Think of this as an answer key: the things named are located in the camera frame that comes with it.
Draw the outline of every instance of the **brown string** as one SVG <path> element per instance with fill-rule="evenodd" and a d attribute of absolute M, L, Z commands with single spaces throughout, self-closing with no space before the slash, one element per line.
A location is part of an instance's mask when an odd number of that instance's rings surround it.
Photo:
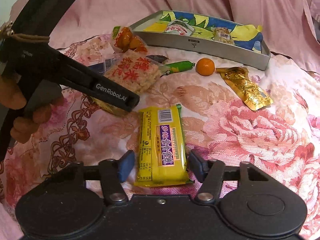
<path fill-rule="evenodd" d="M 28 35 L 22 33 L 17 33 L 9 37 L 14 38 L 17 41 L 28 43 L 49 43 L 50 40 L 49 36 Z"/>
<path fill-rule="evenodd" d="M 14 33 L 11 29 L 12 23 L 8 23 L 0 30 L 0 39 L 2 38 L 13 38 L 20 42 L 27 43 L 49 43 L 49 36 L 38 36 L 38 35 L 29 35 L 23 33 Z"/>

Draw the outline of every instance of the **yellow snack package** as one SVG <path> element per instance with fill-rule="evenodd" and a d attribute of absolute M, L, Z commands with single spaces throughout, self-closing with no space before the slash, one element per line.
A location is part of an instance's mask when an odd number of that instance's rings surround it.
<path fill-rule="evenodd" d="M 140 110 L 140 149 L 134 185 L 158 187 L 189 181 L 180 111 L 180 104 Z"/>
<path fill-rule="evenodd" d="M 265 90 L 258 87 L 248 78 L 245 67 L 216 68 L 223 80 L 237 94 L 237 96 L 253 111 L 273 103 Z"/>

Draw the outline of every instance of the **plastic wrapper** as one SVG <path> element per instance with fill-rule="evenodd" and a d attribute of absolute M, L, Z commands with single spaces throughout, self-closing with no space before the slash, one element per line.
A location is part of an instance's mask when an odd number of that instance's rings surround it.
<path fill-rule="evenodd" d="M 188 23 L 180 20 L 173 20 L 168 23 L 167 28 L 164 30 L 165 33 L 178 34 L 191 36 L 195 29 Z"/>
<path fill-rule="evenodd" d="M 213 40 L 223 42 L 226 44 L 231 44 L 231 45 L 235 44 L 235 42 L 233 41 L 232 36 L 230 34 L 230 31 L 228 30 L 228 28 L 224 28 L 224 27 L 214 28 Z"/>
<path fill-rule="evenodd" d="M 112 31 L 111 47 L 116 53 L 125 53 L 128 49 L 135 52 L 147 52 L 147 45 L 139 37 L 132 34 L 129 27 L 116 26 Z"/>
<path fill-rule="evenodd" d="M 108 79 L 140 95 L 153 85 L 170 67 L 143 56 L 138 52 L 128 50 L 104 74 Z M 128 112 L 102 102 L 93 100 L 101 109 L 115 115 L 125 115 Z"/>
<path fill-rule="evenodd" d="M 140 110 L 140 149 L 136 186 L 157 187 L 189 181 L 181 105 Z"/>
<path fill-rule="evenodd" d="M 108 71 L 111 68 L 111 66 L 114 65 L 119 59 L 121 59 L 122 56 L 123 56 L 123 53 L 115 53 L 107 57 L 104 60 L 104 70 L 105 70 L 104 73 Z"/>
<path fill-rule="evenodd" d="M 265 90 L 258 87 L 248 78 L 245 67 L 216 68 L 223 80 L 237 94 L 237 96 L 253 111 L 273 103 Z"/>
<path fill-rule="evenodd" d="M 166 64 L 166 66 L 170 67 L 170 70 L 166 71 L 165 75 L 191 70 L 195 65 L 195 63 L 192 63 L 188 60 L 169 63 Z"/>
<path fill-rule="evenodd" d="M 148 55 L 147 57 L 159 63 L 163 63 L 168 59 L 167 57 L 162 55 Z"/>

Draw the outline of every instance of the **barcode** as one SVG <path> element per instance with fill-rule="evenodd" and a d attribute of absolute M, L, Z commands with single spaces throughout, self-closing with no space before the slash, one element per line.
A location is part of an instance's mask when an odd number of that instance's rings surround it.
<path fill-rule="evenodd" d="M 158 111 L 159 122 L 172 122 L 171 109 Z"/>
<path fill-rule="evenodd" d="M 111 68 L 112 63 L 113 63 L 113 60 L 111 58 L 108 58 L 105 60 L 105 66 L 106 66 L 105 71 L 107 71 L 107 70 L 109 70 L 109 68 Z"/>
<path fill-rule="evenodd" d="M 264 93 L 264 92 L 261 92 L 261 91 L 260 91 L 260 95 L 262 95 L 263 98 L 266 98 L 266 97 L 267 97 L 267 96 L 265 95 L 265 93 Z"/>
<path fill-rule="evenodd" d="M 230 40 L 230 35 L 229 35 L 229 34 L 219 33 L 219 36 L 220 36 L 221 38 L 225 38 L 225 39 L 227 39 L 227 40 Z"/>

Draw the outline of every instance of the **orange candy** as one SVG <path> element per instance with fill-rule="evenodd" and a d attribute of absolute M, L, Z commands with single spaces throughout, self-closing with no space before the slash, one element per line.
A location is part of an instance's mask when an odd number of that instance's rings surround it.
<path fill-rule="evenodd" d="M 142 47 L 142 46 L 143 46 L 142 41 L 137 36 L 135 36 L 130 41 L 129 49 L 134 50 L 134 49 L 136 49 L 138 47 Z"/>
<path fill-rule="evenodd" d="M 134 51 L 135 52 L 148 52 L 147 48 L 144 46 L 137 47 Z"/>
<path fill-rule="evenodd" d="M 214 62 L 209 58 L 202 58 L 197 62 L 196 71 L 202 76 L 210 76 L 214 70 Z"/>

